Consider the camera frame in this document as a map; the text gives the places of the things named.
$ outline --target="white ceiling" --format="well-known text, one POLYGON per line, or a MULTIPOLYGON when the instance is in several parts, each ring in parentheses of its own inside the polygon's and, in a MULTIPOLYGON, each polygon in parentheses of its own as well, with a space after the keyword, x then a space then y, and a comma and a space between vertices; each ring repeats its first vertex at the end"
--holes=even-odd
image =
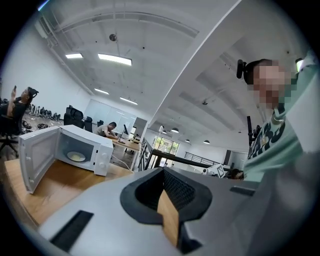
POLYGON ((167 130, 178 128, 182 141, 190 139, 193 144, 202 144, 208 139, 213 146, 247 151, 247 116, 254 129, 272 110, 253 97, 243 79, 237 79, 238 59, 247 63, 276 59, 288 71, 295 72, 295 60, 304 57, 308 45, 277 6, 259 0, 242 1, 205 42, 200 47, 194 45, 196 53, 174 81, 150 128, 156 128, 156 121, 167 130), (193 128, 189 131, 191 126, 185 126, 182 118, 188 118, 189 124, 197 123, 201 134, 193 128))
POLYGON ((90 93, 99 95, 99 88, 110 99, 137 102, 135 108, 155 114, 154 131, 176 127, 181 141, 207 138, 243 150, 247 143, 237 144, 247 140, 247 116, 255 127, 270 111, 236 78, 238 59, 278 59, 294 69, 307 44, 277 7, 239 2, 56 0, 41 12, 53 51, 90 93), (77 52, 83 59, 64 56, 77 52), (130 58, 132 66, 102 61, 98 53, 130 58))
POLYGON ((222 2, 55 0, 41 12, 52 28, 53 50, 91 92, 99 95, 98 88, 110 93, 104 97, 130 99, 153 116, 186 49, 222 2), (69 53, 83 59, 66 59, 69 53), (100 60, 98 53, 130 58, 132 66, 100 60))

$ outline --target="black office chair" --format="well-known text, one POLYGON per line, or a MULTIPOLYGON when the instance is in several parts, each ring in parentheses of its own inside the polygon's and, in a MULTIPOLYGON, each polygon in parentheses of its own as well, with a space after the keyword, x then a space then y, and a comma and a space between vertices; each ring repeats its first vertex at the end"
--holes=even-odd
POLYGON ((87 116, 84 121, 84 129, 92 133, 92 118, 90 116, 87 116))
POLYGON ((83 129, 85 126, 85 122, 82 121, 83 118, 84 114, 80 110, 77 110, 70 105, 65 110, 65 114, 63 116, 63 124, 65 126, 74 125, 83 129))
POLYGON ((0 151, 5 147, 9 146, 14 152, 15 156, 18 158, 19 154, 18 151, 14 148, 12 144, 17 144, 17 140, 9 139, 9 137, 12 137, 12 135, 20 135, 22 133, 22 117, 19 118, 18 121, 14 120, 11 117, 8 117, 7 115, 2 114, 0 116, 0 134, 5 138, 0 139, 0 143, 2 143, 0 147, 0 151))
POLYGON ((102 126, 104 124, 104 121, 100 120, 99 122, 96 123, 96 125, 99 127, 99 126, 102 126))

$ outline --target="fluorescent light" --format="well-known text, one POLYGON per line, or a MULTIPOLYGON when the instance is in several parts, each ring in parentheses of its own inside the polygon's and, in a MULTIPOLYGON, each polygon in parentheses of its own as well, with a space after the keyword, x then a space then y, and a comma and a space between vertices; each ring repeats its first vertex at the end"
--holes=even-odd
POLYGON ((136 103, 136 102, 134 102, 134 101, 131 101, 131 100, 128 100, 128 99, 126 99, 126 98, 120 97, 120 99, 123 100, 123 101, 126 101, 126 102, 130 102, 130 103, 132 103, 132 104, 134 104, 134 105, 138 105, 138 103, 136 103))
POLYGON ((38 11, 40 12, 40 10, 46 5, 46 3, 48 3, 49 0, 46 0, 43 2, 43 4, 41 4, 39 7, 38 7, 38 11))
POLYGON ((296 71, 297 71, 297 72, 300 71, 300 68, 301 68, 301 65, 302 65, 303 62, 304 62, 304 60, 303 60, 303 59, 300 59, 300 58, 295 61, 296 71))
POLYGON ((66 54, 65 56, 68 59, 81 59, 83 57, 81 53, 66 54))
POLYGON ((178 128, 173 128, 173 129, 171 129, 171 132, 178 134, 179 130, 178 130, 178 128))
POLYGON ((98 57, 100 58, 100 60, 118 62, 118 63, 126 64, 129 66, 132 65, 132 59, 130 58, 123 58, 123 57, 118 57, 118 56, 108 55, 108 54, 101 54, 101 53, 98 53, 98 57))
POLYGON ((104 90, 99 90, 97 88, 94 88, 97 92, 100 92, 100 93, 103 93, 103 94, 108 94, 109 95, 109 92, 106 92, 104 90))

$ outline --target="white microwave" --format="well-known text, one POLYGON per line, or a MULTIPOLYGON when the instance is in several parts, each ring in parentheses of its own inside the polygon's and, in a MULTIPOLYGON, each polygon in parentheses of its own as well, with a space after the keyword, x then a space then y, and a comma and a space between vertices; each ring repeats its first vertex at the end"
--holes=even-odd
POLYGON ((113 150, 111 139, 74 125, 53 126, 21 135, 19 156, 26 190, 31 194, 35 191, 55 159, 106 176, 113 150))

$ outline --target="microwave door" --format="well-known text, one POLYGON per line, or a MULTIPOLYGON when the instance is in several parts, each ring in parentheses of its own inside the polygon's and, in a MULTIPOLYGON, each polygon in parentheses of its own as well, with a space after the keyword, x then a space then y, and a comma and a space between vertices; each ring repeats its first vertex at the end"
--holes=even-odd
POLYGON ((19 137, 20 168, 26 190, 33 193, 55 161, 58 126, 36 130, 19 137))

